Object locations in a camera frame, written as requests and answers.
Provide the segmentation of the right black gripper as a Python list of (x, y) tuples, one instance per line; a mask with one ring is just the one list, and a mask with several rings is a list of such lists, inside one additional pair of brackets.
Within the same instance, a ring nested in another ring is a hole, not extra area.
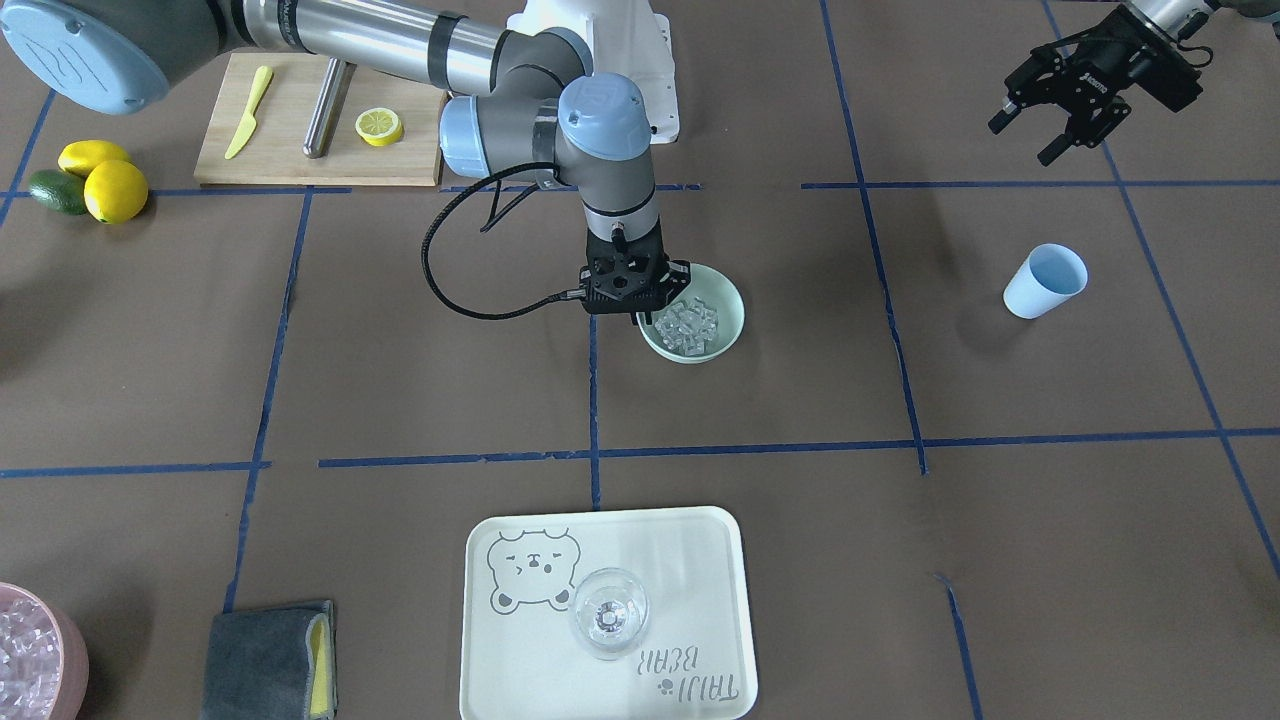
[[(664, 301), (675, 301), (691, 282), (691, 266), (686, 261), (668, 260), (666, 272), (662, 274), (662, 297)], [(634, 324), (639, 328), (653, 327), (654, 313), (644, 311), (634, 314)]]

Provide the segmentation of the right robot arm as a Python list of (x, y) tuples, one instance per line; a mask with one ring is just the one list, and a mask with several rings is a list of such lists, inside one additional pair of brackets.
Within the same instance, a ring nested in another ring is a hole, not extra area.
[(242, 47), (439, 88), (451, 95), (443, 158), (472, 179), (463, 199), (511, 178), (530, 192), (579, 192), (585, 264), (577, 286), (544, 305), (649, 323), (692, 281), (692, 265), (664, 247), (643, 91), (600, 69), (573, 29), (526, 35), (410, 1), (5, 1), (1, 18), (35, 76), (104, 114), (142, 111)]

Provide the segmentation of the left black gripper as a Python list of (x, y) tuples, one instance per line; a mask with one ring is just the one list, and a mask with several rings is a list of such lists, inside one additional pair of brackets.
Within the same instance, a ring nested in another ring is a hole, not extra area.
[(1202, 10), (1184, 12), (1171, 29), (1144, 10), (1112, 10), (1092, 28), (1033, 47), (1005, 78), (1004, 105), (988, 129), (1002, 133), (1028, 108), (1062, 109), (1064, 132), (1037, 152), (1038, 163), (1051, 167), (1080, 146), (1075, 136), (1110, 135), (1130, 111), (1120, 94), (1132, 86), (1180, 111), (1203, 91), (1201, 67), (1185, 59), (1181, 41), (1204, 23)]

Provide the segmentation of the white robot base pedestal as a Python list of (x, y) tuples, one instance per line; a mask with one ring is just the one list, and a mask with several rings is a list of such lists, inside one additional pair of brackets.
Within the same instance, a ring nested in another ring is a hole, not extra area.
[(589, 76), (612, 73), (640, 90), (653, 143), (675, 143), (681, 133), (671, 24), (649, 1), (525, 1), (506, 28), (538, 35), (567, 29), (588, 46)]

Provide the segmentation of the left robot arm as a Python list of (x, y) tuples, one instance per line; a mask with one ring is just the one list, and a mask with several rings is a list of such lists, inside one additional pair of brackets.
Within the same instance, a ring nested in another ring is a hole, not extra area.
[(1133, 86), (1181, 111), (1201, 96), (1202, 70), (1213, 61), (1211, 47), (1189, 42), (1219, 12), (1279, 23), (1275, 1), (1121, 1), (1098, 24), (1033, 47), (1005, 78), (989, 132), (1000, 135), (1029, 108), (1059, 108), (1065, 127), (1037, 154), (1048, 167), (1069, 149), (1098, 147), (1132, 114), (1121, 92)]

